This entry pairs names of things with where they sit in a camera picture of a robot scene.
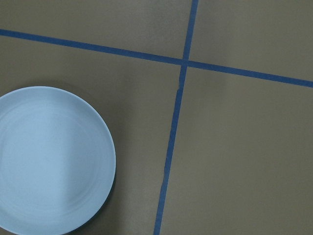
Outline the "light blue plate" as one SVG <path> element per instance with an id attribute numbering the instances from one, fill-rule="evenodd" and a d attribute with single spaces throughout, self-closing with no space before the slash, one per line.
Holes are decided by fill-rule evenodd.
<path id="1" fill-rule="evenodd" d="M 0 226 L 62 235 L 88 222 L 115 177 L 110 131 L 82 98 L 46 86 L 0 98 Z"/>

